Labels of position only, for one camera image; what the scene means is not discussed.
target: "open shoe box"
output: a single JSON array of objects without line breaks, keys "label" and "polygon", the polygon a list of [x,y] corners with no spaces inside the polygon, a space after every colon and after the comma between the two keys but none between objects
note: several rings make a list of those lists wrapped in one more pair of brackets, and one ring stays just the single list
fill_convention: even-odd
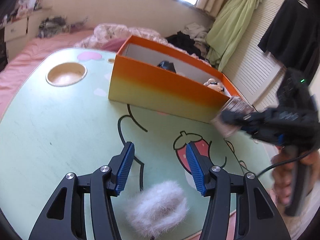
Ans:
[{"label": "open shoe box", "polygon": [[[177,72],[157,67],[167,60]],[[219,79],[225,95],[203,84]],[[118,51],[112,71],[110,100],[200,122],[212,120],[230,96],[239,96],[217,70],[174,48],[131,36]]]}]

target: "hand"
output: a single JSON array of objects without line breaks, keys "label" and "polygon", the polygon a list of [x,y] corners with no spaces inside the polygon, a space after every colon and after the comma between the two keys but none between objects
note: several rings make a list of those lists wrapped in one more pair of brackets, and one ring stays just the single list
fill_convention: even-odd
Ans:
[{"label": "hand", "polygon": [[[281,152],[281,149],[279,149],[279,154],[274,156],[271,162],[272,164],[275,164],[289,159],[291,159],[291,157]],[[308,188],[308,192],[310,192],[313,189],[313,186],[319,178],[320,174],[320,157],[318,151],[310,153],[307,157],[301,159],[300,162],[305,165],[311,165],[312,173]],[[278,201],[283,205],[287,205],[290,201],[290,195],[292,193],[291,181],[293,167],[294,162],[276,167],[272,171],[272,176],[275,180],[274,190],[277,195]]]}]

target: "green cloth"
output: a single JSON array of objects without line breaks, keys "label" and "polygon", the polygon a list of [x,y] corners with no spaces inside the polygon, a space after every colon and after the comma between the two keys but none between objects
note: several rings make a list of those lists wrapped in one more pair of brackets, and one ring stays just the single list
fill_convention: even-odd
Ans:
[{"label": "green cloth", "polygon": [[207,59],[211,65],[219,65],[218,71],[222,71],[235,51],[259,1],[228,0],[218,14],[206,37],[210,45]]}]

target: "fluffy pom-pom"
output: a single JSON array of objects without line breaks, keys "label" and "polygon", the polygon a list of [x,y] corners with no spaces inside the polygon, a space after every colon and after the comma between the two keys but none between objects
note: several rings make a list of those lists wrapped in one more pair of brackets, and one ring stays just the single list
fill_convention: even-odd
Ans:
[{"label": "fluffy pom-pom", "polygon": [[157,237],[175,227],[188,213],[187,199],[175,181],[165,181],[129,201],[131,226],[144,237]]}]

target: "light green table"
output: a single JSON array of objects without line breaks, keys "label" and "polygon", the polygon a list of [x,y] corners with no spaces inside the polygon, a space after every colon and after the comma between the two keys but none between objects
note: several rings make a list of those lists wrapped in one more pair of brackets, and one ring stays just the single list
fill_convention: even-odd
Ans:
[{"label": "light green table", "polygon": [[[78,176],[89,174],[108,164],[118,155],[123,144],[118,133],[118,120],[128,115],[125,104],[108,100],[108,87],[114,53],[97,51],[102,59],[82,61],[88,73],[80,82],[68,87],[53,87],[45,76],[54,66],[79,62],[85,49],[65,49],[50,55],[21,87],[0,123],[0,207],[15,231],[27,240],[34,223],[54,189],[68,172]],[[201,230],[208,206],[194,188],[192,177],[180,164],[173,149],[180,132],[201,135],[212,141],[210,157],[228,172],[243,174],[238,160],[258,172],[270,164],[261,143],[244,133],[228,140],[209,124],[176,116],[130,107],[131,118],[121,121],[124,140],[135,144],[136,156],[145,163],[144,188],[165,180],[176,180],[184,189],[190,211],[184,222],[161,239],[179,240]],[[123,240],[142,239],[125,220],[125,206],[130,196],[139,192],[139,169],[133,163],[125,190],[113,198],[113,207]],[[261,178],[266,188],[272,181],[268,174]],[[231,199],[231,211],[235,198]],[[88,240],[93,239],[89,197],[85,197]]]}]

